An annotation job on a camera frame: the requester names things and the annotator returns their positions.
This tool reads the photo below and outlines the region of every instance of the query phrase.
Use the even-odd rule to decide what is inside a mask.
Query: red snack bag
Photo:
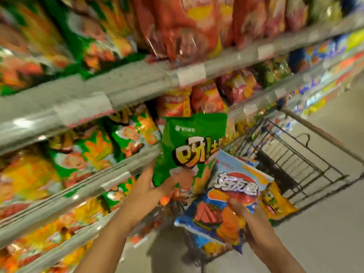
[[[163,117],[190,117],[190,95],[192,88],[167,91],[164,96],[157,98],[157,124],[164,125]]]
[[[226,73],[217,78],[217,84],[227,98],[229,105],[239,103],[251,97],[254,91],[261,89],[254,75],[248,69]]]
[[[303,0],[287,0],[286,24],[289,31],[298,31],[307,23],[308,7]]]
[[[133,0],[140,30],[159,59],[178,65],[218,54],[217,0]]]
[[[192,87],[191,107],[194,113],[227,112],[228,107],[222,100],[213,80]]]
[[[217,0],[219,8],[219,35],[223,47],[229,47],[232,42],[232,22],[234,0]]]
[[[286,23],[284,19],[286,0],[266,0],[267,24],[265,35],[274,37],[284,32]]]
[[[234,0],[232,33],[239,49],[263,37],[266,19],[264,0]]]

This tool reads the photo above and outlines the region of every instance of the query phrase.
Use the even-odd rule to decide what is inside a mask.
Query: metal shopping cart basket
[[[284,113],[286,120],[293,120],[308,128],[308,132],[298,136],[288,133],[287,128],[282,127],[284,126],[282,122],[272,120],[272,114],[276,115],[278,112],[276,110]],[[266,172],[275,178],[281,194],[298,208],[298,212],[281,220],[272,221],[274,227],[364,178],[364,175],[360,174],[357,178],[350,179],[349,175],[344,174],[311,150],[309,143],[313,135],[319,140],[324,139],[337,147],[338,151],[343,151],[364,165],[364,159],[343,146],[334,137],[292,111],[278,106],[268,110],[245,136],[235,139],[225,149],[234,156],[248,156],[259,160]],[[218,256],[207,257],[193,243],[193,236],[185,232],[187,247],[195,259],[195,264],[201,266],[202,272],[205,272],[206,264]]]

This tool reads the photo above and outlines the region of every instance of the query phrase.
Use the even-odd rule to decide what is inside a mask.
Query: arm
[[[168,178],[161,186],[152,183],[153,165],[140,175],[125,202],[101,230],[75,273],[113,273],[119,263],[125,241],[134,226],[157,206],[176,185],[179,175]]]
[[[246,241],[272,273],[305,273],[275,234],[267,216],[259,206],[256,207],[254,214],[233,198],[229,199],[229,206],[246,221],[248,225],[245,232]]]

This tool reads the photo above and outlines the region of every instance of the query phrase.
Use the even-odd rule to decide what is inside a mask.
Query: floor
[[[309,121],[336,137],[349,149],[364,156],[364,75],[348,92],[329,102]],[[294,133],[306,132],[301,126]],[[310,147],[353,178],[364,167],[340,150],[312,136]],[[276,233],[307,272],[363,272],[364,181],[311,207],[281,224]],[[117,272],[194,273],[200,269],[188,262],[187,248],[179,229],[153,234],[142,245],[128,251]],[[248,246],[244,254],[229,252],[207,265],[207,273],[264,273],[264,264]]]

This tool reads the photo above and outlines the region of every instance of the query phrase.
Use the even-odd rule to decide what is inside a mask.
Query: blue snack bag
[[[213,242],[230,242],[242,253],[245,221],[227,201],[235,198],[253,213],[259,193],[274,179],[222,150],[217,153],[216,165],[206,194],[193,201],[174,225]]]

